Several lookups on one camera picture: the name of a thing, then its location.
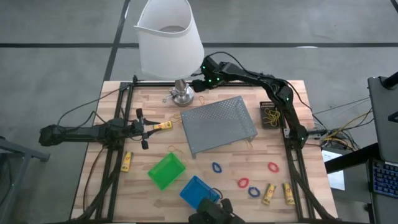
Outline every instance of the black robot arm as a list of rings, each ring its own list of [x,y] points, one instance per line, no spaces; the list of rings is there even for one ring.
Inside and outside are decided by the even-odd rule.
[[[130,125],[126,125],[122,118],[114,118],[89,128],[52,124],[40,130],[39,143],[42,146],[55,146],[62,142],[99,142],[105,146],[112,146],[118,139],[141,137],[142,148],[148,149],[145,139],[161,129],[145,132],[144,126],[159,123],[146,120],[142,115],[142,109],[137,109],[137,118],[131,121]]]
[[[204,74],[205,80],[192,81],[195,92],[214,89],[235,80],[263,87],[269,99],[276,107],[282,110],[289,125],[289,140],[286,146],[292,149],[302,149],[304,147],[308,133],[305,127],[300,124],[297,113],[294,110],[293,91],[288,86],[287,81],[275,78],[272,75],[247,71],[233,63],[216,63],[209,56],[203,60],[201,72]]]

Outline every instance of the perforated metal cover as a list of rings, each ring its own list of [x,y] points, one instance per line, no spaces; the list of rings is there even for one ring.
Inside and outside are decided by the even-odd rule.
[[[181,112],[185,134],[195,154],[238,140],[251,141],[257,130],[242,96]]]

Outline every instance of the lamp base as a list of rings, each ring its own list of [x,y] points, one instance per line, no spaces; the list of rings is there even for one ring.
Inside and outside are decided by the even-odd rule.
[[[176,80],[172,89],[173,101],[177,106],[188,106],[193,101],[193,90],[185,80]]]

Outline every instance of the red rubber band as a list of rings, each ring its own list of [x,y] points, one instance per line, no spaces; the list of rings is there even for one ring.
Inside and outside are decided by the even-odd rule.
[[[247,177],[243,177],[243,178],[240,178],[239,180],[238,180],[238,187],[239,188],[245,188],[245,187],[247,187],[249,185],[249,179],[247,178]]]
[[[279,172],[279,166],[275,163],[275,162],[269,162],[268,163],[268,169],[271,171],[271,172]]]

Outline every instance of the gray floor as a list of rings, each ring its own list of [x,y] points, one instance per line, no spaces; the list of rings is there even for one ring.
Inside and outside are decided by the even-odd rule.
[[[0,0],[0,43],[112,43],[124,0]],[[121,42],[137,42],[134,24],[145,0],[129,7]],[[191,0],[203,42],[398,42],[398,13],[389,0]],[[368,77],[398,70],[398,48],[250,48],[225,50],[250,70],[305,80],[314,111],[368,96]],[[0,48],[0,135],[50,152],[48,163],[33,161],[15,207],[15,222],[47,223],[68,218],[86,144],[41,147],[39,129],[56,123],[70,108],[98,97],[111,49]],[[228,57],[216,57],[229,60]],[[111,80],[153,80],[141,74],[137,49],[119,49]],[[96,105],[68,115],[63,124],[83,122]],[[318,117],[328,128],[366,112],[370,103]],[[373,125],[354,129],[361,146],[374,143]],[[346,184],[355,184],[355,176]],[[354,189],[334,191],[339,217],[366,222]],[[366,202],[365,198],[351,198]]]

